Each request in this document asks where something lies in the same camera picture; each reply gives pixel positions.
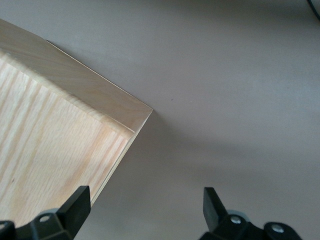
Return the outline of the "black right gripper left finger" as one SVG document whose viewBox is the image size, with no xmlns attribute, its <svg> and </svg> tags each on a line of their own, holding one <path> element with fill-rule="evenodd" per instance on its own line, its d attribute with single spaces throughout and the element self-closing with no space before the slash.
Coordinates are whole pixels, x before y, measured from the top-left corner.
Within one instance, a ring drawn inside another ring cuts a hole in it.
<svg viewBox="0 0 320 240">
<path fill-rule="evenodd" d="M 29 223 L 16 227 L 11 220 L 0 222 L 2 240 L 73 240 L 91 212 L 88 185 L 79 186 L 58 209 L 45 210 Z"/>
</svg>

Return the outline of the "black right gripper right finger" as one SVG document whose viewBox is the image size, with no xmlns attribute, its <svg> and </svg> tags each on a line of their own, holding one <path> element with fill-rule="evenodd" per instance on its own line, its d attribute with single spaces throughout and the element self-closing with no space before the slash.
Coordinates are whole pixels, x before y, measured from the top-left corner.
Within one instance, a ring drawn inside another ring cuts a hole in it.
<svg viewBox="0 0 320 240">
<path fill-rule="evenodd" d="M 202 240 L 300 240 L 299 234 L 282 222 L 267 222 L 259 228 L 238 213 L 229 213 L 213 187 L 203 190 L 203 215 L 208 231 Z"/>
</svg>

